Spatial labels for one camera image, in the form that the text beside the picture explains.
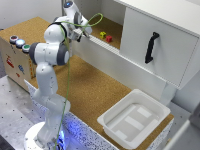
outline white cabinet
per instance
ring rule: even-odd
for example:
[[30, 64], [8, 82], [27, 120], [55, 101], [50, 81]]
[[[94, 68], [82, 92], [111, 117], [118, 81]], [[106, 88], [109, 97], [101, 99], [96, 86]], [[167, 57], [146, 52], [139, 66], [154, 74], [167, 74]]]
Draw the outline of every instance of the white cabinet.
[[[146, 64], [145, 57], [154, 32], [159, 37], [154, 40], [153, 60]], [[181, 83], [197, 42], [196, 36], [136, 10], [126, 9], [120, 54], [176, 86]]]

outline yellow object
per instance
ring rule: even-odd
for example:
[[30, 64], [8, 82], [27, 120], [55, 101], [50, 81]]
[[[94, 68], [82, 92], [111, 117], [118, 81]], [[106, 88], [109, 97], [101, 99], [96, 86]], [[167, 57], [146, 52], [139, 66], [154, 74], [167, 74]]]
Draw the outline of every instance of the yellow object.
[[101, 32], [101, 33], [100, 33], [100, 37], [101, 37], [102, 39], [106, 38], [106, 32]]

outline white plastic tray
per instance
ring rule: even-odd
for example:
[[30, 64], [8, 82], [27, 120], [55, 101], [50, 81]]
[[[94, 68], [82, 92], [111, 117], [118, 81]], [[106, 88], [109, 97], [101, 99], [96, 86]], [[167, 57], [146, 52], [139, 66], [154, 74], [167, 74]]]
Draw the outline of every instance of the white plastic tray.
[[105, 133], [126, 149], [136, 149], [169, 115], [170, 109], [133, 90], [98, 118]]

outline cabinet door handle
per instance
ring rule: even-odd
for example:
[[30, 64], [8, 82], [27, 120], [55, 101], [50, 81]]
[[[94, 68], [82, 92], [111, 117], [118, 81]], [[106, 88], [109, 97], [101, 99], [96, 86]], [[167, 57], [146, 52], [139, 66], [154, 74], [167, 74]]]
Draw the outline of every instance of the cabinet door handle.
[[149, 45], [148, 45], [148, 49], [147, 49], [147, 54], [145, 57], [145, 63], [148, 64], [153, 60], [153, 57], [151, 57], [151, 53], [153, 50], [153, 46], [154, 46], [154, 40], [157, 39], [160, 35], [156, 32], [153, 33], [153, 36], [151, 37], [150, 41], [149, 41]]

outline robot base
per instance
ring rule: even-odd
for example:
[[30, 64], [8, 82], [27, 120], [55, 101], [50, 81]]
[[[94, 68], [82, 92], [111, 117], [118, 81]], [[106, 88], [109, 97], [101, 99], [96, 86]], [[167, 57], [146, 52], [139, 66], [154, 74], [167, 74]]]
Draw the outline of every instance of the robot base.
[[49, 150], [48, 148], [46, 148], [46, 149], [40, 148], [34, 140], [44, 124], [45, 124], [44, 122], [38, 123], [38, 124], [32, 126], [26, 132], [26, 135], [24, 138], [24, 150], [46, 150], [46, 149]]

